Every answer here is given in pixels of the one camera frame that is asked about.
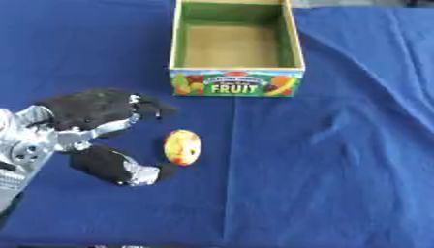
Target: table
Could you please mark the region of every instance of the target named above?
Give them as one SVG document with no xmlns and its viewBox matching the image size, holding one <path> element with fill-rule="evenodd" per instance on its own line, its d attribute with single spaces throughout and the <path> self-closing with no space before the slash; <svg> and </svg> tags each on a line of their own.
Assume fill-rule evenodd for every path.
<svg viewBox="0 0 434 248">
<path fill-rule="evenodd" d="M 172 97 L 172 1 L 0 2 L 0 106 L 97 86 L 179 106 L 105 141 L 144 163 L 177 128 L 202 136 L 172 180 L 119 188 L 55 156 L 6 244 L 430 247 L 433 10 L 296 10 L 307 72 L 293 99 Z"/>
</svg>

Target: apple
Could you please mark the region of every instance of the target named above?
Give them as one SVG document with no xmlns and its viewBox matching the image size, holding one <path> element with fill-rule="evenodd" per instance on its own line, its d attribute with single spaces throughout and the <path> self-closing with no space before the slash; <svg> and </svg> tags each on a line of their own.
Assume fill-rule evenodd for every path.
<svg viewBox="0 0 434 248">
<path fill-rule="evenodd" d="M 202 143 L 197 134 L 179 129 L 166 137 L 164 148 L 169 161 L 179 166 L 189 166 L 199 158 Z"/>
</svg>

